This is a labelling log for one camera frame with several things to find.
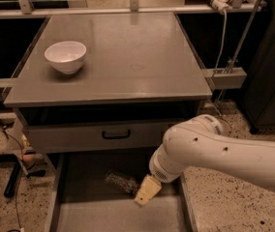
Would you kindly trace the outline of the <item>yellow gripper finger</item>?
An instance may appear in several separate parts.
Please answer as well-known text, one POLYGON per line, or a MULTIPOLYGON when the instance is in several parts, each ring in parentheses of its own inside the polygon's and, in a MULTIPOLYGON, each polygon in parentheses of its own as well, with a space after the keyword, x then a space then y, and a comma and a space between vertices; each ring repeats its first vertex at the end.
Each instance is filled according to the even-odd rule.
POLYGON ((145 206, 155 195, 159 193, 162 184, 153 176, 146 175, 137 191, 135 202, 139 206, 145 206))

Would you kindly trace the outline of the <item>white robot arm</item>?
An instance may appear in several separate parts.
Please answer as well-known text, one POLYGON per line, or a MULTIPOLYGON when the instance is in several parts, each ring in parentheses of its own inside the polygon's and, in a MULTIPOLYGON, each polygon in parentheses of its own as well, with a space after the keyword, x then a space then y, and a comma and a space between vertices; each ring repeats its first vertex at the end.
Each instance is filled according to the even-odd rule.
POLYGON ((146 205, 163 183, 174 181, 190 166, 220 171, 275 192, 275 142, 226 137, 215 117, 202 114, 165 132, 135 202, 146 205))

